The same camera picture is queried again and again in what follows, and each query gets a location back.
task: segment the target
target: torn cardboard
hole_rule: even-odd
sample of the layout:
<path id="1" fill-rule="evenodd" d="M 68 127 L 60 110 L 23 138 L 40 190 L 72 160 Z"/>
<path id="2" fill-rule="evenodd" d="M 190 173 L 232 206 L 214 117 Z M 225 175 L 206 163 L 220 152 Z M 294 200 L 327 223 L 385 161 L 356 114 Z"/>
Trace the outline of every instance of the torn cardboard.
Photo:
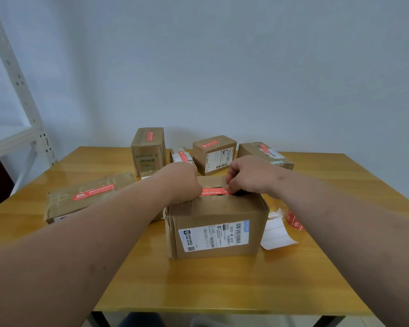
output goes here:
<path id="1" fill-rule="evenodd" d="M 148 178 L 149 176 L 154 175 L 156 172 L 157 172 L 157 170 L 143 171 L 143 172 L 141 172 L 141 180 L 144 180 L 144 179 Z M 158 221 L 158 220 L 161 220 L 161 219 L 164 219 L 164 215 L 163 215 L 162 211 L 159 212 L 159 213 L 153 218 L 152 222 L 153 222 L 153 221 Z"/>
<path id="2" fill-rule="evenodd" d="M 62 220 L 134 182 L 130 172 L 123 172 L 50 191 L 44 220 L 49 224 Z"/>
<path id="3" fill-rule="evenodd" d="M 163 127 L 138 129 L 130 147 L 138 176 L 142 171 L 160 170 L 165 166 Z"/>
<path id="4" fill-rule="evenodd" d="M 194 161 L 185 147 L 170 149 L 170 162 L 188 162 L 194 164 Z"/>
<path id="5" fill-rule="evenodd" d="M 224 135 L 194 142 L 192 154 L 198 172 L 209 176 L 228 168 L 235 149 L 236 141 Z"/>
<path id="6" fill-rule="evenodd" d="M 164 209 L 170 258 L 256 254 L 269 213 L 262 196 L 227 194 L 224 176 L 200 176 L 198 181 L 204 196 Z"/>
<path id="7" fill-rule="evenodd" d="M 283 167 L 285 169 L 294 169 L 294 163 L 287 159 L 282 154 L 273 150 L 263 142 L 240 143 L 238 147 L 237 158 L 246 155 L 253 155 L 265 159 L 273 165 Z"/>

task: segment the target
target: table top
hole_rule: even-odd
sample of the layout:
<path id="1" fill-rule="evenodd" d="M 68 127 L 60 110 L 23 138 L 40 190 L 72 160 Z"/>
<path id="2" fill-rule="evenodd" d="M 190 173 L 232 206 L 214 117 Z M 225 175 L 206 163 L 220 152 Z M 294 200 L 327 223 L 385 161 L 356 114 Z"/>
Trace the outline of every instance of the table top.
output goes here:
<path id="1" fill-rule="evenodd" d="M 409 218 L 409 200 L 344 154 L 283 153 L 295 170 Z M 47 226 L 48 191 L 131 171 L 130 148 L 80 147 L 0 204 L 0 245 Z M 266 197 L 271 210 L 287 209 Z M 306 231 L 300 242 L 257 255 L 169 260 L 164 221 L 150 224 L 96 310 L 369 315 Z"/>

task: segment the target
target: white label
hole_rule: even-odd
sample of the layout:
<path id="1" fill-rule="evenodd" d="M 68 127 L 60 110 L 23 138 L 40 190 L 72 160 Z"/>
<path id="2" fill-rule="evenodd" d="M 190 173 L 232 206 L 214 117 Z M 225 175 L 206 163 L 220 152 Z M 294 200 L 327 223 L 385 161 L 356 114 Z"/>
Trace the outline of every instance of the white label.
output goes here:
<path id="1" fill-rule="evenodd" d="M 274 159 L 282 159 L 285 158 L 284 155 L 279 154 L 277 151 L 268 148 L 269 153 L 264 152 L 264 154 L 266 154 L 267 156 L 270 156 Z"/>
<path id="2" fill-rule="evenodd" d="M 248 244 L 250 220 L 179 229 L 185 252 Z"/>
<path id="3" fill-rule="evenodd" d="M 190 162 L 190 163 L 192 163 L 193 160 L 192 160 L 191 155 L 190 155 L 189 153 L 184 153 L 184 154 L 185 154 L 186 158 L 188 159 L 187 161 L 186 161 L 186 160 L 183 160 L 183 159 L 180 157 L 179 154 L 172 154 L 173 161 L 175 161 L 175 162 Z"/>
<path id="4" fill-rule="evenodd" d="M 64 219 L 64 218 L 66 218 L 66 217 L 68 217 L 68 216 L 69 216 L 68 214 L 64 214 L 63 216 L 56 217 L 56 218 L 54 219 L 54 222 L 58 222 L 58 221 L 60 221 L 60 220 L 62 220 L 62 219 Z"/>
<path id="5" fill-rule="evenodd" d="M 217 170 L 220 167 L 229 165 L 233 159 L 233 151 L 234 148 L 230 147 L 206 154 L 206 167 L 204 169 L 204 172 L 210 172 L 213 170 Z"/>

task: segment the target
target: finger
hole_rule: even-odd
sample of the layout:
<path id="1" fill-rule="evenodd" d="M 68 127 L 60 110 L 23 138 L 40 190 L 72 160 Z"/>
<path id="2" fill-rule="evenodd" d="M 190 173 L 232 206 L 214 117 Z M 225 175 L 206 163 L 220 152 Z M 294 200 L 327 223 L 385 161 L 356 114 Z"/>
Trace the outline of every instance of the finger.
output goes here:
<path id="1" fill-rule="evenodd" d="M 239 160 L 235 159 L 229 165 L 229 170 L 226 174 L 226 184 L 229 182 L 239 173 Z"/>
<path id="2" fill-rule="evenodd" d="M 239 191 L 241 188 L 241 185 L 239 183 L 240 178 L 238 176 L 235 176 L 232 180 L 230 180 L 229 185 L 228 185 L 228 192 L 230 193 L 236 193 Z"/>

